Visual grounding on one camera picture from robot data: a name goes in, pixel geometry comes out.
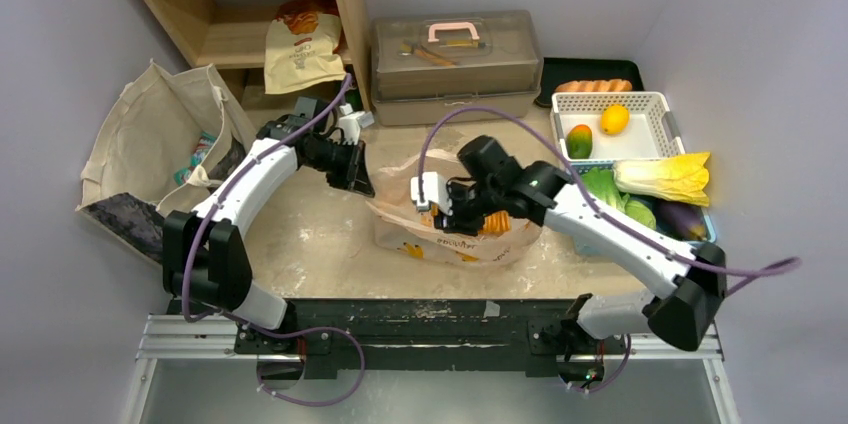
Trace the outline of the orange corn cob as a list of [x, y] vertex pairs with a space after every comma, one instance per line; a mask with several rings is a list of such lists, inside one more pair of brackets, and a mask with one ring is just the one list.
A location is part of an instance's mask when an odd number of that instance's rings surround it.
[[500, 236], [509, 232], [512, 228], [511, 217], [506, 211], [494, 212], [483, 220], [481, 233], [485, 235]]

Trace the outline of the translucent banana print plastic bag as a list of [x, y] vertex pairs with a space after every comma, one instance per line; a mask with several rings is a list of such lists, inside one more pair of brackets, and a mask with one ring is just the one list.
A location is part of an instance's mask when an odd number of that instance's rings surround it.
[[445, 234], [433, 227], [429, 214], [418, 213], [410, 196], [410, 179], [418, 158], [370, 173], [375, 197], [366, 202], [374, 214], [377, 246], [412, 258], [463, 267], [504, 266], [523, 258], [542, 229], [511, 217], [512, 228], [500, 236]]

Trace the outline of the beige canvas tote bag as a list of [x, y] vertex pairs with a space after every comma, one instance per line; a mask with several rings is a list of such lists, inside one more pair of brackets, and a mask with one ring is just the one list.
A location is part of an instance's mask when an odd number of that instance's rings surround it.
[[[205, 131], [217, 140], [188, 181]], [[163, 226], [226, 180], [252, 146], [256, 127], [213, 65], [171, 74], [156, 63], [127, 84], [103, 121], [81, 172], [78, 213], [147, 261], [162, 261]]]

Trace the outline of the purple eggplant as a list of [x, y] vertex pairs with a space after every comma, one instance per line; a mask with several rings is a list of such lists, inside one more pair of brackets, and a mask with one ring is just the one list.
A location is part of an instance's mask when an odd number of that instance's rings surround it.
[[681, 202], [661, 200], [656, 204], [656, 211], [659, 218], [682, 239], [707, 240], [707, 226], [700, 211], [695, 207]]

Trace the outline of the yellow leaf napa cabbage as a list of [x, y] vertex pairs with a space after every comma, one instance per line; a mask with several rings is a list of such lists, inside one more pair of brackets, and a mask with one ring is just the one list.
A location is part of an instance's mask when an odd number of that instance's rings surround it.
[[706, 193], [710, 152], [687, 153], [655, 160], [622, 160], [612, 166], [620, 191], [698, 207], [711, 203]]

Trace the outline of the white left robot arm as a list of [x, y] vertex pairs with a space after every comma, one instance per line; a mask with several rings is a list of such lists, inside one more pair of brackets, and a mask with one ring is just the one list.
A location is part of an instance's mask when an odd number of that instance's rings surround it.
[[254, 279], [244, 243], [276, 190], [302, 167], [335, 189], [372, 197], [363, 129], [374, 117], [339, 100], [300, 97], [295, 109], [264, 124], [244, 160], [189, 212], [173, 211], [163, 227], [163, 287], [184, 301], [226, 311], [259, 329], [272, 352], [297, 343], [287, 302]]

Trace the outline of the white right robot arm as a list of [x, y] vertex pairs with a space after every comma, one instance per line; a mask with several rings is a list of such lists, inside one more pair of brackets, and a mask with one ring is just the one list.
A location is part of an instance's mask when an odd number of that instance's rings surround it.
[[643, 286], [618, 296], [585, 294], [561, 325], [576, 351], [613, 335], [650, 332], [683, 351], [697, 350], [727, 294], [725, 253], [651, 230], [582, 188], [574, 171], [545, 161], [522, 166], [490, 136], [466, 144], [458, 159], [468, 175], [421, 172], [410, 181], [416, 209], [444, 233], [474, 236], [499, 211], [575, 237]]

